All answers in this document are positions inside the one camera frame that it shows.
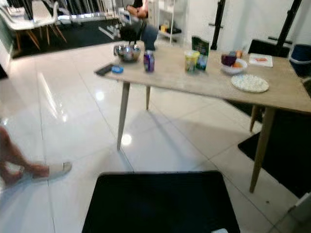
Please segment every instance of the food packet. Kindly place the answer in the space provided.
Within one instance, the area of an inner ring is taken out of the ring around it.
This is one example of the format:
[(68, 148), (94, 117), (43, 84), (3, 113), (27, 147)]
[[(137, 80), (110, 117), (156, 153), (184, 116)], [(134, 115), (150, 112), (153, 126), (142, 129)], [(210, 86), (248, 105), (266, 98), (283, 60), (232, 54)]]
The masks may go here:
[(196, 64), (196, 68), (200, 70), (206, 70), (207, 58), (209, 51), (209, 42), (202, 40), (197, 36), (192, 37), (192, 50), (200, 52), (199, 59)]

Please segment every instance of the white tile floor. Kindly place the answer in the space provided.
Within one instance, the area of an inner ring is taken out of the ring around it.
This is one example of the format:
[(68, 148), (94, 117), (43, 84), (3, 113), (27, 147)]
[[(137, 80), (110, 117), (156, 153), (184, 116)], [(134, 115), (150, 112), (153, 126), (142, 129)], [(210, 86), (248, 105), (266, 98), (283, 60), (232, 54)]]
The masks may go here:
[[(2, 123), (28, 159), (72, 161), (69, 175), (2, 190), (0, 232), (80, 232), (97, 176), (108, 171), (218, 169), (242, 233), (287, 233), (297, 198), (264, 170), (248, 192), (253, 161), (237, 144), (250, 118), (222, 100), (131, 87), (122, 151), (116, 151), (121, 83), (93, 70), (113, 59), (113, 44), (26, 57), (0, 81)], [(261, 125), (256, 123), (255, 131)]]

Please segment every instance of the metal bowl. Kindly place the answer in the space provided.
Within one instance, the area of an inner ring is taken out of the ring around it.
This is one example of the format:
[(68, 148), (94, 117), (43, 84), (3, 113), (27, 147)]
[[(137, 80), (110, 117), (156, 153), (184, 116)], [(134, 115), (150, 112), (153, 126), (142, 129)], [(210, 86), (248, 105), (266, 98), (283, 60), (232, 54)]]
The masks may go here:
[(119, 56), (123, 62), (136, 62), (140, 55), (140, 48), (138, 45), (116, 45), (113, 54)]

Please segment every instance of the phone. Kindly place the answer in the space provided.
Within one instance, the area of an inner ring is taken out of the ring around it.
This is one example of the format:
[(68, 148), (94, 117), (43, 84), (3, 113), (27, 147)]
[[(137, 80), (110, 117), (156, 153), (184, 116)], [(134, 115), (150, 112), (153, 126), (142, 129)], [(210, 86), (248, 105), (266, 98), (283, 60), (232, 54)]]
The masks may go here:
[(114, 64), (110, 63), (103, 68), (96, 70), (95, 73), (99, 76), (105, 76), (106, 73), (110, 72)]

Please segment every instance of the blue lid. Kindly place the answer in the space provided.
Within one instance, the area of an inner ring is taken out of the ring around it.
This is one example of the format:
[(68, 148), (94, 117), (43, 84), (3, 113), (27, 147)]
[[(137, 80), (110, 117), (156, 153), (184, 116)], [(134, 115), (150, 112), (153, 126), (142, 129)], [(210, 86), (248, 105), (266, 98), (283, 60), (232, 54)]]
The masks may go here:
[(113, 66), (111, 70), (113, 73), (121, 74), (121, 73), (123, 73), (124, 69), (121, 66)]

